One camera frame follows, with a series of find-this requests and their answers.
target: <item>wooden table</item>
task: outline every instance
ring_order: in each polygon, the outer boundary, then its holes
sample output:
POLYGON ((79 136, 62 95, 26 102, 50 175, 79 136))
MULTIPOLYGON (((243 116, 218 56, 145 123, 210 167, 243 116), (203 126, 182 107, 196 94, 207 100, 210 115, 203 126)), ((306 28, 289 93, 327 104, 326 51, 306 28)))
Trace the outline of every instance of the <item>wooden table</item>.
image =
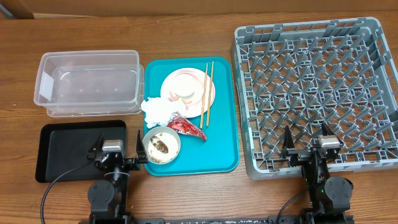
MULTIPOLYGON (((100 118, 47 116, 33 93, 37 68, 46 52, 134 49, 143 66, 160 58, 219 55, 231 61, 235 28, 254 24, 374 16, 383 26, 398 64, 398 13, 323 12, 223 16, 108 17, 0 21, 0 223, 39 223, 39 206, 48 184, 35 181, 40 129, 48 123, 122 119, 127 123, 130 156, 143 127, 143 114, 100 118)), ((236 100, 236 112, 239 106, 236 100)), ((356 223, 397 223, 398 170, 344 173, 354 183, 351 210, 356 223)), ((238 167, 227 174, 153 177, 131 172, 128 208, 137 218, 239 218, 275 215, 303 189, 302 179, 255 181, 247 177, 243 150, 238 167)), ((55 184, 45 204, 47 223, 76 223, 90 214, 87 190, 93 181, 55 184)), ((308 207, 304 197, 285 214, 308 207)))

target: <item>food residue in bowl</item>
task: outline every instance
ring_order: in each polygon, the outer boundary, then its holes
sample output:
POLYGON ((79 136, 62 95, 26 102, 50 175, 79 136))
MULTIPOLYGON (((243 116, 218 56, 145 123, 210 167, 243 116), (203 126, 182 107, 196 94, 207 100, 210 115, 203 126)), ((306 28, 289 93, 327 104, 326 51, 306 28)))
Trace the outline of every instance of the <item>food residue in bowl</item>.
POLYGON ((154 162, 170 162, 178 153, 178 142, 169 133, 158 133, 150 138, 148 153, 154 162))

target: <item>black tray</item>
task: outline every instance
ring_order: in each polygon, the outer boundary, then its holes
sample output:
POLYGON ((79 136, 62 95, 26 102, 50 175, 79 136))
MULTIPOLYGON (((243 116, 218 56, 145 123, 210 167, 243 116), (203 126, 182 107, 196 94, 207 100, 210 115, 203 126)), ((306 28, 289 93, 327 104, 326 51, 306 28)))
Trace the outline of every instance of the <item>black tray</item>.
MULTIPOLYGON (((104 140, 120 139, 126 146, 126 124, 121 120, 47 124, 40 133, 36 181, 52 182, 64 172, 87 162, 86 153, 103 133, 104 140)), ((65 175, 59 181, 102 179, 94 165, 65 175)))

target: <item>crumpled plastic wrapper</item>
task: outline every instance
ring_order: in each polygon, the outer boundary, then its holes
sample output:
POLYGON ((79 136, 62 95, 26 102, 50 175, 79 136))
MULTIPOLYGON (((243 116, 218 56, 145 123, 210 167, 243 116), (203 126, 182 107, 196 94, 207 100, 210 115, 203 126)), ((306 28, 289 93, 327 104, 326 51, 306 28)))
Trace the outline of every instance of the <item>crumpled plastic wrapper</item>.
POLYGON ((192 124, 187 118, 181 116, 181 114, 178 112, 174 112, 171 115, 167 127, 172 128, 174 131, 180 134, 196 136, 202 138, 204 141, 207 139, 205 133, 201 129, 192 124))

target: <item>brown food scrap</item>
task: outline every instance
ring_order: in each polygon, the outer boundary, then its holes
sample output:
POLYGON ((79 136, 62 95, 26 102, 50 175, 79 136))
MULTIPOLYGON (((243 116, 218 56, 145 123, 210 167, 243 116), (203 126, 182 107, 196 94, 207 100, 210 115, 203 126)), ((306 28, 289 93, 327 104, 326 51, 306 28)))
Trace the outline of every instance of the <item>brown food scrap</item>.
POLYGON ((152 145, 154 145, 160 152, 169 153, 169 149, 166 144, 164 144, 164 142, 162 142, 157 136, 152 136, 150 143, 152 143, 152 145))

